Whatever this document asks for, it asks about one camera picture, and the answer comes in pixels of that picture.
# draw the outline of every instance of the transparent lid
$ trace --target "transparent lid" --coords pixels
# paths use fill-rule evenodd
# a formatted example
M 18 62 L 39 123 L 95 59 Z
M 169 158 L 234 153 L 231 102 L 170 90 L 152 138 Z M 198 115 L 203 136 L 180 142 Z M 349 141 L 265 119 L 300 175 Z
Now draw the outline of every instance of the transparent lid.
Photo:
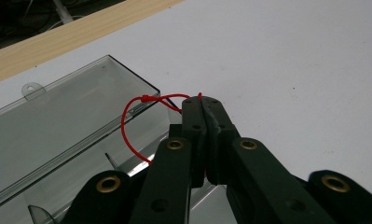
M 130 99 L 159 95 L 111 56 L 46 87 L 26 84 L 22 93 L 0 109 L 0 205 L 118 128 Z M 127 117 L 147 106 L 135 104 Z

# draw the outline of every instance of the wooden strip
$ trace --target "wooden strip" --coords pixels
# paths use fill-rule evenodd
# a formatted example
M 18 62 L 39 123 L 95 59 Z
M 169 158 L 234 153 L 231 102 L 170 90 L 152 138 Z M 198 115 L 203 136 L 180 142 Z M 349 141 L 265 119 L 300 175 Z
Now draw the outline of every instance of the wooden strip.
M 183 0 L 128 0 L 0 49 L 0 81 L 140 21 Z

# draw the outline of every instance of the brass screw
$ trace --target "brass screw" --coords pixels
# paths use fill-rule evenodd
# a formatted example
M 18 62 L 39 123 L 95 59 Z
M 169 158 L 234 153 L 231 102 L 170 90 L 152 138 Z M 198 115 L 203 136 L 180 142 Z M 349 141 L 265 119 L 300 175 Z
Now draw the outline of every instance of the brass screw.
M 351 187 L 343 179 L 335 175 L 324 175 L 322 177 L 323 184 L 331 190 L 346 193 L 351 190 Z
M 257 144 L 251 140 L 241 140 L 241 147 L 244 149 L 256 149 Z
M 182 141 L 173 140 L 173 141 L 168 142 L 168 144 L 166 145 L 166 147 L 169 148 L 169 149 L 176 150 L 176 149 L 182 148 L 183 145 L 184 144 L 183 144 Z
M 118 176 L 111 175 L 102 178 L 97 184 L 96 189 L 101 193 L 110 193 L 121 185 L 121 181 L 119 180 Z

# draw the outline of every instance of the white surface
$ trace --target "white surface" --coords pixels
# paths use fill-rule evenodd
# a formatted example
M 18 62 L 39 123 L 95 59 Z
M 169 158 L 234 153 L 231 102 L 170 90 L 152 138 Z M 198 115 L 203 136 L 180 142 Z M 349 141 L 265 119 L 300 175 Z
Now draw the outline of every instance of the white surface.
M 0 107 L 106 54 L 164 94 L 222 101 L 292 174 L 372 192 L 372 1 L 186 0 L 0 82 Z

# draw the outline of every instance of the red cord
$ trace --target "red cord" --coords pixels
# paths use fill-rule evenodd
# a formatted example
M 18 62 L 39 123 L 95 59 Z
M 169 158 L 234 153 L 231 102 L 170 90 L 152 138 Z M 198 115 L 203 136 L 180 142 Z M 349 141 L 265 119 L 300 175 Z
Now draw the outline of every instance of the red cord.
M 122 137 L 124 138 L 124 141 L 125 141 L 125 144 L 127 144 L 128 148 L 133 152 L 133 154 L 135 154 L 135 156 L 137 156 L 139 159 L 141 159 L 142 161 L 146 161 L 148 162 L 148 164 L 151 164 L 151 160 L 149 160 L 148 158 L 144 157 L 142 154 L 140 154 L 130 143 L 130 141 L 128 140 L 128 137 L 127 135 L 125 134 L 125 117 L 127 115 L 127 112 L 128 112 L 128 109 L 130 108 L 131 104 L 137 100 L 140 100 L 142 103 L 146 103 L 146 102 L 150 102 L 150 101 L 157 101 L 157 102 L 160 102 L 164 105 L 166 105 L 167 107 L 169 107 L 170 109 L 174 110 L 174 111 L 177 111 L 177 112 L 182 112 L 181 109 L 177 108 L 177 107 L 174 107 L 173 105 L 170 105 L 169 103 L 165 102 L 164 100 L 166 99 L 169 99 L 169 98 L 172 98 L 172 97 L 184 97 L 184 98 L 189 98 L 188 95 L 185 95 L 185 94 L 180 94 L 180 93 L 176 93 L 176 94 L 170 94 L 170 95 L 164 95 L 164 96 L 150 96 L 150 95 L 143 95 L 143 96 L 138 96 L 138 97 L 135 97 L 133 99 L 131 99 L 127 105 L 125 106 L 124 108 L 124 112 L 122 112 L 122 116 L 121 116 L 121 134 L 122 134 Z

